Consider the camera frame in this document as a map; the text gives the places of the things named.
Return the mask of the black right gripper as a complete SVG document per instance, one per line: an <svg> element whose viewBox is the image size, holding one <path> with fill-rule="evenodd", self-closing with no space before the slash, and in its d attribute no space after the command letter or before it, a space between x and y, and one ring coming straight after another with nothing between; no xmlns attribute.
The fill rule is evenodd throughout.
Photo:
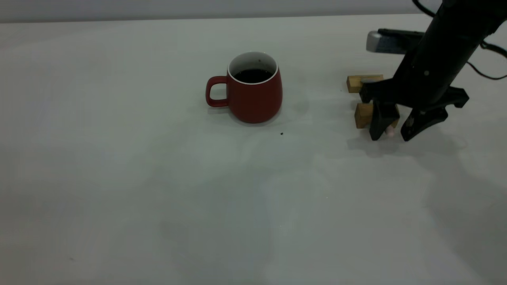
<svg viewBox="0 0 507 285"><path fill-rule="evenodd" d="M404 141L445 121L445 106L462 108L469 96L451 83L476 49L477 46L415 46L407 51L391 79L363 83L362 102L376 100L369 127L371 139L377 141L389 126L398 123L396 104L413 108L401 128Z"/></svg>

